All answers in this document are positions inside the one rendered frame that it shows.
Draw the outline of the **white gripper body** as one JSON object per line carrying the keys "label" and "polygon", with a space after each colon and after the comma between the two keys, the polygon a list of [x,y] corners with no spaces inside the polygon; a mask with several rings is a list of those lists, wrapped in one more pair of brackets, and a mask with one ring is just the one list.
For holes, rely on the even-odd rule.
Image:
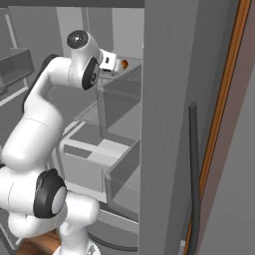
{"label": "white gripper body", "polygon": [[122,69],[123,69],[122,60],[119,59],[118,56],[116,56],[116,62],[115,62],[114,71],[115,72],[120,72]]}

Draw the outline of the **grey fridge door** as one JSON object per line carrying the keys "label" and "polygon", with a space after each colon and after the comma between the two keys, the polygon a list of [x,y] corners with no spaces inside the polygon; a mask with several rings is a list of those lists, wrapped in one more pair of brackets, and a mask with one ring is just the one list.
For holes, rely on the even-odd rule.
{"label": "grey fridge door", "polygon": [[207,144],[239,0],[145,0],[138,255],[177,255],[190,213],[188,106]]}

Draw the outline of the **white fridge drawer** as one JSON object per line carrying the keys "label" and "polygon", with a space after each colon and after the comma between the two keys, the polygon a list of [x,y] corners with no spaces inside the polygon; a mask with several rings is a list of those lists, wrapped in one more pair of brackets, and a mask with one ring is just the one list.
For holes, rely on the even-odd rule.
{"label": "white fridge drawer", "polygon": [[105,174],[127,151],[128,146],[100,135],[92,123],[80,123],[60,143],[60,157],[69,183],[105,192]]}

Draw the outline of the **grey fridge shelf bin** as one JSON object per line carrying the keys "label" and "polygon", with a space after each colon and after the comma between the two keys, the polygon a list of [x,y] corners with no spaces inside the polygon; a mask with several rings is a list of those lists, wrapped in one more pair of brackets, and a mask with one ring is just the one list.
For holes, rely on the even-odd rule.
{"label": "grey fridge shelf bin", "polygon": [[0,85],[6,88],[27,78],[34,72],[34,66],[29,49],[10,48],[7,54],[0,58]]}

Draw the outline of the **translucent grey door bin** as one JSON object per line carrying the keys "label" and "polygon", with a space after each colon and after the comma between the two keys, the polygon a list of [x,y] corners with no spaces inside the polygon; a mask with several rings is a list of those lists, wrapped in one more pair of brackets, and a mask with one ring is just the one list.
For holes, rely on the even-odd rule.
{"label": "translucent grey door bin", "polygon": [[107,171],[105,184],[108,207],[138,222],[140,191],[138,140]]}
{"label": "translucent grey door bin", "polygon": [[98,85],[101,136],[125,145],[140,137],[141,64]]}

